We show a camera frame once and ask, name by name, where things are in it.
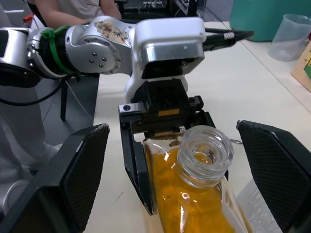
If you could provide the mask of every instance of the person's arm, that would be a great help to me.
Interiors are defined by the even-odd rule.
[[[86,23],[83,19],[61,12],[57,0],[35,0],[35,4],[45,23],[53,29]]]
[[[113,0],[99,0],[99,5],[106,16],[121,19],[121,13]]]

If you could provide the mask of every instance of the plastic beaker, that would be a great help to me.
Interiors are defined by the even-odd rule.
[[[311,18],[302,15],[285,14],[272,41],[268,54],[280,61],[298,58],[301,47],[311,32]]]

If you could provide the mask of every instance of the green cable tie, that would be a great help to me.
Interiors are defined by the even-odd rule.
[[[61,62],[61,60],[59,59],[57,50],[56,50],[56,44],[55,44],[55,34],[60,33],[62,30],[69,28],[70,26],[63,26],[60,27],[58,29],[56,29],[55,31],[53,31],[52,29],[47,29],[45,31],[43,31],[41,34],[43,36],[43,38],[48,39],[49,40],[49,44],[50,44],[50,49],[51,49],[51,53],[53,56],[54,61],[56,62],[56,64],[58,65],[58,67],[64,71],[65,73],[68,74],[72,74],[73,72],[69,69],[67,69]]]

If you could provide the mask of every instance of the teal container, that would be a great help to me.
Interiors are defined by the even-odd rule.
[[[230,26],[254,31],[252,41],[272,41],[284,14],[311,17],[311,0],[234,0]]]

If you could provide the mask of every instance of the metal screw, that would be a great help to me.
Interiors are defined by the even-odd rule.
[[[125,105],[125,106],[123,106],[123,109],[125,111],[129,111],[131,109],[131,106],[130,105]]]

